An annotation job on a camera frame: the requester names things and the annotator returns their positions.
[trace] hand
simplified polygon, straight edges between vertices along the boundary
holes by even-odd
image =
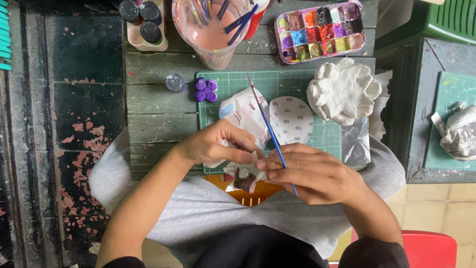
[[[228,140],[237,149],[222,146],[221,139]],[[250,164],[253,161],[253,151],[258,153],[258,158],[264,158],[263,152],[255,144],[255,137],[233,126],[228,119],[221,119],[194,133],[176,145],[175,149],[192,165],[216,159]]]
[[[362,176],[319,149],[294,143],[279,147],[288,168],[276,150],[259,159],[256,168],[266,171],[268,181],[282,185],[309,205],[357,202],[369,189]]]

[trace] green board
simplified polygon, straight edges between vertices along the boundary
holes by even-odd
[[[307,102],[306,90],[309,82],[314,79],[315,70],[296,70],[296,71],[253,71],[248,72],[256,89],[265,97],[266,101],[270,103],[271,100],[283,97],[292,96],[297,97],[306,104]],[[234,94],[247,89],[249,85],[247,73],[243,71],[237,72],[198,72],[197,78],[203,77],[206,80],[214,79],[217,81],[218,99],[214,103],[205,100],[198,104],[198,113],[200,119],[200,129],[219,120],[218,111],[220,110],[220,103],[233,96]],[[335,158],[341,159],[342,156],[342,139],[340,125],[329,120],[325,122],[318,118],[317,114],[313,112],[314,129],[312,136],[307,145],[314,148],[319,148],[332,154]],[[263,150],[265,156],[268,152],[273,150],[273,141],[269,141],[266,148]],[[204,166],[203,172],[205,174],[222,174],[223,167],[227,162],[222,163],[216,168],[209,168]]]
[[[441,72],[436,95],[435,112],[443,122],[453,114],[451,107],[457,102],[465,106],[476,104],[476,77],[453,72]],[[475,161],[458,161],[453,159],[441,146],[441,135],[433,125],[430,142],[426,153],[425,168],[476,171]]]

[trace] paint palette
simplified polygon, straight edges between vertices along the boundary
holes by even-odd
[[[358,0],[282,13],[276,17],[279,55],[295,64],[347,54],[365,43]]]

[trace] orange basket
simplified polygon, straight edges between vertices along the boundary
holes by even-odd
[[[208,175],[205,176],[205,179],[213,183],[216,187],[225,191],[230,182],[223,182],[220,179],[220,176],[223,175]],[[245,206],[254,206],[261,202],[264,202],[268,197],[272,196],[275,192],[283,189],[281,186],[271,183],[266,183],[263,180],[256,182],[255,192],[249,194],[243,190],[237,190],[232,192],[227,192],[231,197],[236,199],[242,205]]]

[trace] red chair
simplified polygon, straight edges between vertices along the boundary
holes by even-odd
[[[403,248],[410,268],[455,268],[456,241],[445,234],[402,230]],[[351,243],[357,233],[352,229]]]

